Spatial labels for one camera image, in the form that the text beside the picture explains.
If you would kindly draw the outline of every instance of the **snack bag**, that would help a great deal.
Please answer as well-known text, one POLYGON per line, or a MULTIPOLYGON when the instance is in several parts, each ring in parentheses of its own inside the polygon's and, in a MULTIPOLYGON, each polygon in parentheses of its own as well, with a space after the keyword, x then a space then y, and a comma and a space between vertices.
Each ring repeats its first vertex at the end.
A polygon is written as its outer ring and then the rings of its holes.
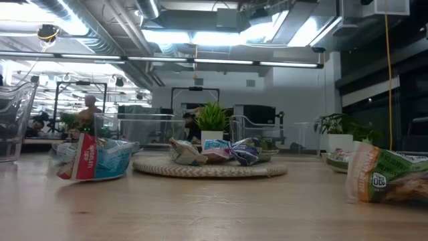
POLYGON ((229 141, 205 140, 204 150, 201 154, 208 157, 208 163, 218 163, 232 158, 231 149, 229 141))
POLYGON ((199 154, 198 149, 188 141, 178 141, 171 137, 169 144, 169 157, 175 163, 198 166, 206 164, 208 160, 208 157, 199 154))
POLYGON ((242 166, 254 165, 259 161, 257 149, 247 144, 232 146, 232 155, 242 166))
POLYGON ((428 203, 428 157, 405 156, 355 141, 346 190, 352 201, 428 203))
POLYGON ((261 141, 258 138, 255 138, 255 137, 246 138, 235 142, 232 146, 240 145, 240 144, 250 145, 254 147, 259 154, 261 153, 261 150, 262 150, 261 141))
POLYGON ((333 171, 347 173, 350 156, 350 151, 345 152, 337 149, 333 153, 327 153, 326 164, 333 171))
POLYGON ((62 179, 91 181, 117 178, 125 174, 132 154, 132 143, 96 139, 80 134, 74 160, 60 168, 62 179))

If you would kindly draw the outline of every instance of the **desk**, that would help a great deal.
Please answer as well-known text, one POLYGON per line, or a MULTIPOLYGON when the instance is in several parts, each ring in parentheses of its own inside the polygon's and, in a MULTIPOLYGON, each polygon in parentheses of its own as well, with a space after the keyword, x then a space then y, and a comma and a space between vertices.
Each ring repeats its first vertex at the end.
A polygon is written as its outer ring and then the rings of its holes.
POLYGON ((55 176, 47 155, 22 155, 0 165, 0 240, 427 239, 427 209, 348 204, 346 175, 276 158, 287 175, 177 179, 130 167, 121 179, 74 183, 55 176))

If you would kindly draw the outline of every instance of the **white pot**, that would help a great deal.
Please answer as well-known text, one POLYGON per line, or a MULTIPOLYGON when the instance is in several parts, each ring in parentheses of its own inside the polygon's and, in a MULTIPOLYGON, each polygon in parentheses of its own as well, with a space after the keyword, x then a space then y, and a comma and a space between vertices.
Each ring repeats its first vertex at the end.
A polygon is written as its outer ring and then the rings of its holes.
POLYGON ((328 134, 327 135, 327 152, 334 152, 337 149, 342 151, 352 150, 352 142, 354 137, 352 135, 342 134, 328 134))
POLYGON ((205 146, 205 140, 223 140, 223 131, 201 131, 202 150, 205 146))

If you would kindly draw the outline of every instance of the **clear plastic container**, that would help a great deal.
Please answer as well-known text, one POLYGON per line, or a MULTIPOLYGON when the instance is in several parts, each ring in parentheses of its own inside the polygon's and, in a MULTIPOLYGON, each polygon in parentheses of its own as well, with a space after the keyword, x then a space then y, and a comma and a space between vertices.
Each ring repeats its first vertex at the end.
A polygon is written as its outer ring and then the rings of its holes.
POLYGON ((95 114, 95 136, 166 147, 169 139, 185 138, 185 121, 172 114, 95 114))
POLYGON ((0 87, 0 163, 21 154, 37 84, 0 87))
POLYGON ((231 116, 229 119, 231 142, 257 137, 271 141, 282 153, 320 154, 320 133, 315 123, 269 125, 251 122, 246 116, 231 116))

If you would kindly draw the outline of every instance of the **person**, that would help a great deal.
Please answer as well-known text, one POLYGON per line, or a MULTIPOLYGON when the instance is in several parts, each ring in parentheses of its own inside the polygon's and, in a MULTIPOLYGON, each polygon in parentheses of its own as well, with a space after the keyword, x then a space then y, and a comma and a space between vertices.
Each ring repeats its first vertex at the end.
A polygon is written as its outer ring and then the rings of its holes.
POLYGON ((101 113, 101 110, 99 108, 96 108, 95 102, 95 96, 85 96, 85 106, 88 108, 86 110, 80 111, 78 114, 79 128, 84 128, 88 125, 91 127, 94 126, 94 114, 101 113))

